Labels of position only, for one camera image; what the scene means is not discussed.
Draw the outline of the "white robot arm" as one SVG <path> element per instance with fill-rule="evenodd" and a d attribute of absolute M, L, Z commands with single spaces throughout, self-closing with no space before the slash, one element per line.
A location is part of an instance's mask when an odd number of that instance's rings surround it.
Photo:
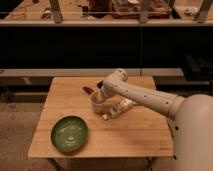
<path fill-rule="evenodd" d="M 184 98 L 132 85 L 127 79 L 124 69 L 116 69 L 103 80 L 98 100 L 120 95 L 173 120 L 173 171 L 213 171 L 213 97 Z"/>

